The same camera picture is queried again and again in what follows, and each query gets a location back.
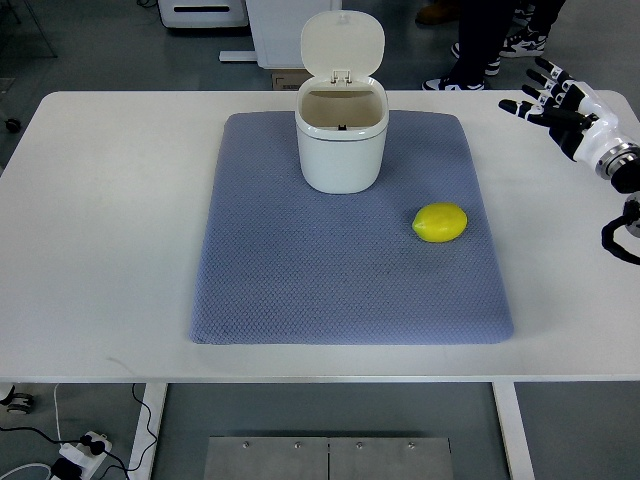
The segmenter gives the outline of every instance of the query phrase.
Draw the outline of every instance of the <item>black and white sneaker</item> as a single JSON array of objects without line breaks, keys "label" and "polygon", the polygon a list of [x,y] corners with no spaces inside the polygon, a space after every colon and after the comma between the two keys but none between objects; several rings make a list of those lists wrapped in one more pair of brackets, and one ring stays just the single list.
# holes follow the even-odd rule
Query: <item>black and white sneaker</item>
[{"label": "black and white sneaker", "polygon": [[544,53],[547,36],[525,27],[504,39],[500,56],[506,58],[539,57]]},{"label": "black and white sneaker", "polygon": [[484,82],[480,82],[477,85],[464,85],[461,83],[453,82],[449,77],[434,78],[433,80],[427,80],[422,83],[423,90],[484,90]]},{"label": "black and white sneaker", "polygon": [[529,0],[519,0],[518,6],[513,12],[513,23],[526,27],[533,17],[533,11],[536,9],[535,5],[531,5]]},{"label": "black and white sneaker", "polygon": [[[451,54],[460,58],[460,44],[458,42],[451,45]],[[500,71],[500,57],[497,57],[493,62],[487,63],[487,66],[484,68],[484,74],[487,77],[494,77]]]}]

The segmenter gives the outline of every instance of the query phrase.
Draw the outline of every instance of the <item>robotic hand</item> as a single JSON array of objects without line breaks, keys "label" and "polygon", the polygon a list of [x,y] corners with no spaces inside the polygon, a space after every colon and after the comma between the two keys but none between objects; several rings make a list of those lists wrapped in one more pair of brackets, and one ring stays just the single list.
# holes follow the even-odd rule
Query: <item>robotic hand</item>
[{"label": "robotic hand", "polygon": [[631,194],[623,214],[602,229],[602,246],[616,257],[640,265],[640,257],[615,243],[616,229],[625,225],[640,237],[640,146],[618,128],[618,117],[584,82],[576,81],[557,65],[536,58],[549,77],[534,70],[527,75],[540,83],[522,90],[536,103],[502,100],[500,108],[531,123],[549,127],[549,135],[571,160],[584,162],[597,175],[611,181],[620,193]]}]

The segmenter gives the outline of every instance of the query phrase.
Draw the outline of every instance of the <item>lemon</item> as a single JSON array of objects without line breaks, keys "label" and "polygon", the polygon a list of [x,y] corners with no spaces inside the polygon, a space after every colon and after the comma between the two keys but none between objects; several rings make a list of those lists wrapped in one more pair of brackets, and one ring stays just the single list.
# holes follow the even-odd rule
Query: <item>lemon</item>
[{"label": "lemon", "polygon": [[455,203],[432,203],[418,211],[411,226],[422,240],[448,242],[464,231],[467,214]]}]

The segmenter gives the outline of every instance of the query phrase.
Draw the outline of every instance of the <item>trash can lid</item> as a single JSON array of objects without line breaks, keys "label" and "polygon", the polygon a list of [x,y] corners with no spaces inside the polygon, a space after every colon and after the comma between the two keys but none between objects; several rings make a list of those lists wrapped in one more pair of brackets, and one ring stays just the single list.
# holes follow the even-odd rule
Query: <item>trash can lid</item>
[{"label": "trash can lid", "polygon": [[382,63],[384,30],[371,15],[330,10],[310,18],[302,29],[302,62],[313,76],[348,71],[368,77]]}]

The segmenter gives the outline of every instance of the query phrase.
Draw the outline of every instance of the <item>gray floor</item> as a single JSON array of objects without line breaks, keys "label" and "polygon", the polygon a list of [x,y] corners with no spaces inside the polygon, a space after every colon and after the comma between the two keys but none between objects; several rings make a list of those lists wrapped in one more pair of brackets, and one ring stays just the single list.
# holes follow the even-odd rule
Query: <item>gray floor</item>
[{"label": "gray floor", "polygon": [[[25,125],[41,99],[59,90],[271,88],[270,72],[255,64],[218,62],[221,50],[252,49],[247,29],[171,32],[162,26],[156,9],[143,9],[135,0],[31,0],[58,53],[58,58],[50,58],[22,2],[13,3],[23,23],[15,24],[6,12],[0,18],[0,78],[15,78],[9,90],[0,95],[0,107]],[[385,58],[375,76],[389,90],[418,89],[422,81],[447,73],[453,65],[448,49],[456,41],[457,25],[416,26],[413,17],[422,3],[344,0],[345,8],[371,13],[385,27]],[[568,0],[554,26],[546,55],[594,88],[624,94],[639,114],[640,89],[635,82],[640,78],[640,60],[635,53],[635,24],[640,2],[625,0],[615,2],[615,8],[612,5],[597,0]],[[500,75],[490,80],[490,86],[517,89],[527,81],[524,72],[532,65],[531,59],[504,61]],[[20,136],[0,129],[0,168],[9,162]],[[52,386],[39,388],[42,398],[49,398],[47,388],[51,390]],[[110,436],[118,438],[114,442],[118,448],[131,441],[137,406],[120,407],[115,403],[115,399],[128,396],[127,386],[64,387],[67,388],[68,395],[63,394],[63,387],[59,390],[61,410],[74,413],[63,420],[65,430],[104,426],[105,430],[114,431]],[[209,435],[283,430],[436,432],[453,439],[457,479],[505,478],[495,412],[486,404],[487,386],[469,387],[469,403],[462,407],[464,415],[456,419],[448,406],[451,396],[456,398],[457,388],[462,387],[172,387],[157,458],[163,467],[157,469],[155,478],[165,478],[162,472],[172,471],[171,465],[186,469],[188,475],[177,478],[201,478],[203,464],[199,462],[203,461],[202,448]],[[80,390],[82,393],[71,393]],[[636,458],[640,447],[640,384],[526,384],[519,385],[517,391],[537,478],[640,478]],[[332,401],[334,394],[339,396],[337,403]],[[76,395],[86,395],[91,401],[73,401],[65,406]],[[311,408],[283,409],[283,403],[295,406],[295,399],[300,397]],[[111,400],[101,403],[105,398]],[[53,435],[50,403],[44,400],[34,416],[18,420],[34,422]],[[286,415],[289,411],[295,415]],[[194,424],[193,412],[202,419],[201,425]],[[111,415],[109,419],[104,417],[107,413]],[[0,415],[3,426],[8,422],[17,424],[18,420]],[[52,461],[55,449],[29,438],[24,439],[24,444],[18,443],[18,437],[13,435],[0,434],[0,475],[26,461]],[[197,452],[187,448],[187,437],[199,449]],[[471,439],[481,439],[479,448],[488,454],[482,458],[474,454]],[[463,450],[471,453],[456,453],[460,442],[467,442]],[[485,463],[479,468],[494,470],[479,471],[495,475],[474,475],[475,465],[482,462]],[[12,478],[43,478],[38,473],[41,472],[25,472]],[[112,472],[110,478],[123,477]]]},{"label": "gray floor", "polygon": [[[53,390],[55,385],[18,385],[18,391],[34,397],[32,411],[28,415],[7,413],[0,408],[0,426],[3,428],[33,427],[49,438],[58,440]],[[136,395],[142,399],[144,386],[136,386]],[[60,437],[62,440],[78,440],[87,432],[105,435],[113,444],[111,453],[129,464],[140,405],[133,399],[131,385],[61,384],[56,398]],[[59,446],[32,431],[0,432],[0,477],[9,470],[29,463],[53,465],[60,457]],[[112,462],[106,459],[94,478],[104,473]],[[14,473],[11,480],[41,480],[46,478],[42,468],[28,468]],[[105,476],[122,479],[121,471],[111,469]]]}]

